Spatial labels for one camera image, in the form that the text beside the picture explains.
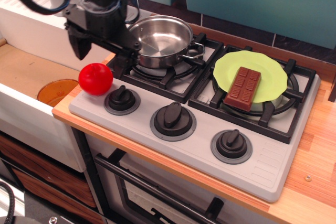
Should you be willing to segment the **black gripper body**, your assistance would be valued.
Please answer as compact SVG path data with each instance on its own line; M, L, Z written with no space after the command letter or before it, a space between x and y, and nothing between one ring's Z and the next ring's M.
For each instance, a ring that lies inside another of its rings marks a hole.
M126 20L127 6L121 5L106 12L93 12L73 6L65 9L66 30L76 28L90 36L91 44L96 44L110 52L122 50L140 51L141 44L129 32L127 25L139 20L140 12L131 20Z

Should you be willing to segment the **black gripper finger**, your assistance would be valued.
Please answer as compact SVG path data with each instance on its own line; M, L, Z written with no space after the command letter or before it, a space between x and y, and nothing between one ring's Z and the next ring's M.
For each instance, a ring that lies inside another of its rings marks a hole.
M90 36L76 28L69 28L68 37L76 57L83 60L91 50Z
M136 51L122 50L113 59L114 76L122 77L128 70L138 63L138 53Z

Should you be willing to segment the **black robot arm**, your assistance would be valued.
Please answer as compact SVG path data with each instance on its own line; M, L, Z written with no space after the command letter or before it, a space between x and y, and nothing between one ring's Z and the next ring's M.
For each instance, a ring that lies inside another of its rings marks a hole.
M128 2L135 0L79 0L63 11L72 49L80 60L96 44L115 53L113 73L116 78L128 74L138 64L141 43L127 29L139 18L127 20Z

